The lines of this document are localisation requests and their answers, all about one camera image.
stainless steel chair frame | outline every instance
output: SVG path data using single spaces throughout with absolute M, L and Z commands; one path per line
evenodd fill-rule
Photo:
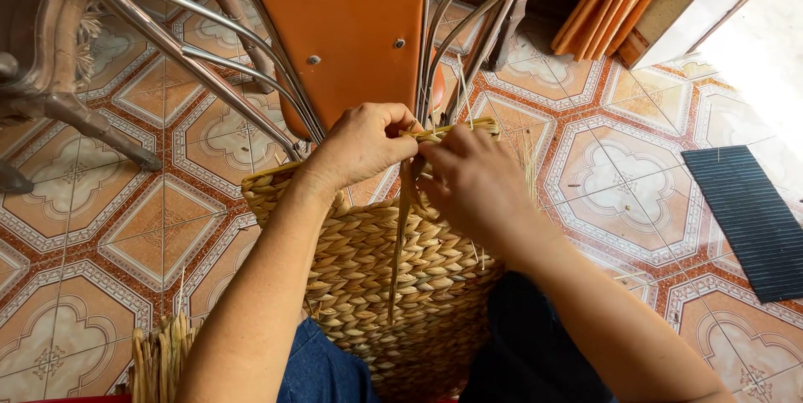
M 233 110 L 240 113 L 244 118 L 256 126 L 259 130 L 265 132 L 270 138 L 276 141 L 287 153 L 287 156 L 292 160 L 298 160 L 302 157 L 301 150 L 297 144 L 294 144 L 290 137 L 281 131 L 264 113 L 257 110 L 241 93 L 234 90 L 225 79 L 221 78 L 216 72 L 203 61 L 214 63 L 229 69 L 235 69 L 247 75 L 250 75 L 258 80 L 265 82 L 270 87 L 279 91 L 279 93 L 289 100 L 293 108 L 299 114 L 299 117 L 304 122 L 304 127 L 310 134 L 310 139 L 319 143 L 324 140 L 326 135 L 325 128 L 321 125 L 312 104 L 309 103 L 304 88 L 296 75 L 295 70 L 292 68 L 290 60 L 287 59 L 284 48 L 281 44 L 281 38 L 276 34 L 276 28 L 260 0 L 252 0 L 254 6 L 268 31 L 271 38 L 272 45 L 267 44 L 257 36 L 254 31 L 243 27 L 236 21 L 226 18 L 212 10 L 209 10 L 197 3 L 190 0 L 165 0 L 170 3 L 194 12 L 200 16 L 208 18 L 222 26 L 233 30 L 238 36 L 244 40 L 252 42 L 258 49 L 264 51 L 267 56 L 273 61 L 276 72 L 286 81 L 287 89 L 280 85 L 275 78 L 265 75 L 259 70 L 252 69 L 246 65 L 236 63 L 235 61 L 222 58 L 204 50 L 197 49 L 196 47 L 182 44 L 175 37 L 173 37 L 165 27 L 157 21 L 150 18 L 141 8 L 135 5 L 132 0 L 100 0 L 109 10 L 115 15 L 123 18 L 126 22 L 130 23 L 136 28 L 145 38 L 152 42 L 158 49 L 173 59 L 179 66 L 181 66 L 190 75 L 194 76 L 206 89 L 210 90 L 221 100 L 225 101 Z M 435 76 L 435 66 L 442 57 L 443 53 L 449 47 L 452 41 L 457 37 L 460 31 L 466 28 L 475 19 L 481 15 L 486 14 L 483 26 L 481 27 L 478 40 L 474 48 L 469 52 L 467 58 L 467 65 L 464 71 L 466 81 L 472 81 L 479 69 L 479 65 L 486 57 L 488 51 L 491 49 L 492 41 L 498 34 L 499 28 L 506 13 L 514 0 L 485 0 L 476 10 L 474 10 L 467 18 L 465 18 L 457 28 L 455 28 L 447 38 L 441 43 L 440 48 L 435 53 L 435 58 L 432 56 L 432 49 L 435 45 L 435 34 L 437 26 L 440 24 L 443 14 L 448 8 L 452 0 L 442 0 L 440 6 L 436 9 L 435 16 L 431 21 L 427 21 L 429 17 L 429 1 L 423 0 L 422 10 L 422 36 L 421 36 L 421 51 L 419 54 L 418 62 L 418 79 L 416 82 L 417 87 L 417 100 L 415 102 L 414 114 L 416 118 L 426 125 L 427 117 L 430 113 L 430 94 Z M 455 94 L 448 101 L 446 110 L 441 118 L 441 125 L 449 125 L 456 121 L 458 114 L 458 94 L 465 91 L 455 91 Z

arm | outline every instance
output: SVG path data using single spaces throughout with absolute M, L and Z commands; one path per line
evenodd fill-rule
M 518 163 L 485 133 L 458 126 L 421 144 L 447 184 L 419 180 L 462 232 L 533 280 L 572 340 L 620 401 L 733 401 L 669 325 L 586 260 L 530 201 Z
M 397 133 L 413 121 L 399 104 L 362 105 L 337 121 L 296 171 L 206 319 L 182 374 L 178 402 L 276 401 L 320 225 L 335 193 L 416 154 L 415 139 L 386 136 L 386 129 Z

left hand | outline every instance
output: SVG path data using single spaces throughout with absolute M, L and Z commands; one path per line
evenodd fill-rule
M 414 122 L 412 131 L 422 131 L 401 103 L 364 103 L 346 110 L 304 162 L 304 172 L 334 191 L 370 179 L 418 153 L 415 139 L 398 136 Z

black mat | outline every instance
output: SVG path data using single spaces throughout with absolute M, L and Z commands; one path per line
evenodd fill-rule
M 683 157 L 758 299 L 803 297 L 803 229 L 747 146 Z

woven basket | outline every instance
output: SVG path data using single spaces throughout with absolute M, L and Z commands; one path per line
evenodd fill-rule
M 243 195 L 260 226 L 298 165 L 243 180 Z M 437 213 L 422 201 L 429 216 L 407 218 L 392 323 L 388 295 L 398 197 L 352 207 L 339 192 L 307 281 L 310 316 L 338 347 L 368 363 L 384 401 L 435 401 L 462 389 L 487 338 L 487 294 L 503 273 L 501 262 L 475 250 L 448 223 L 427 221 Z

